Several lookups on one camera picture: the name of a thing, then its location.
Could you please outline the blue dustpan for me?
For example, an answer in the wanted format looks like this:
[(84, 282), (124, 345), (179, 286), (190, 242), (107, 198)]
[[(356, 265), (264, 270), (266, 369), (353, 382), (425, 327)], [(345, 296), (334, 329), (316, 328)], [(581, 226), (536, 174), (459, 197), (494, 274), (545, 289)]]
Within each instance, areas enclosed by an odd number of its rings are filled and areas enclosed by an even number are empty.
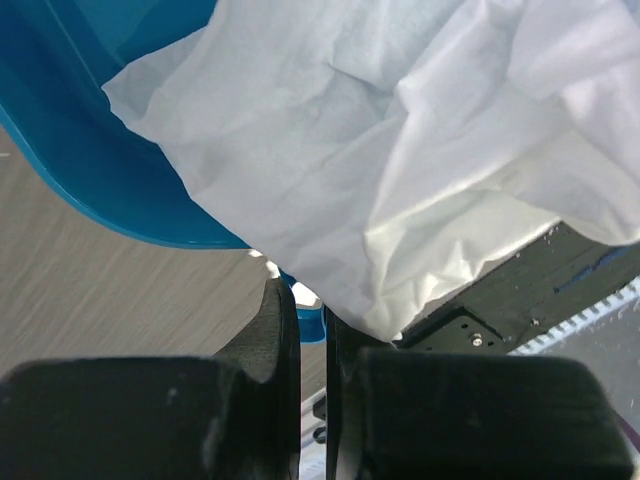
[(188, 196), (161, 150), (110, 110), (105, 82), (205, 26), (211, 1), (5, 1), (1, 123), (40, 177), (95, 222), (184, 249), (241, 239)]

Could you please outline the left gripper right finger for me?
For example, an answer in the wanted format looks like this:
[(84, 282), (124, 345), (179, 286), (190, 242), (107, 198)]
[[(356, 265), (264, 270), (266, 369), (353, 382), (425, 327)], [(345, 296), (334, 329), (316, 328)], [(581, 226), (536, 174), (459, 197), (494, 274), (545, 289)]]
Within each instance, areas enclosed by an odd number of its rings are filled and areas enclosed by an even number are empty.
[(596, 376), (549, 356), (399, 349), (333, 312), (330, 479), (630, 479), (632, 455)]

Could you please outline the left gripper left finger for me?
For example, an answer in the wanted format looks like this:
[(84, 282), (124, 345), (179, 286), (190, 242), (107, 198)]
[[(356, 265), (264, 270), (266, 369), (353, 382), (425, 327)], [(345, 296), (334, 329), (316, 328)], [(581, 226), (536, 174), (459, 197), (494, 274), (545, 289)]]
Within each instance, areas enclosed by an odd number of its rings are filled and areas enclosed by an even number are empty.
[(295, 479), (300, 374), (295, 302), (279, 279), (210, 356), (23, 363), (1, 378), (1, 475)]

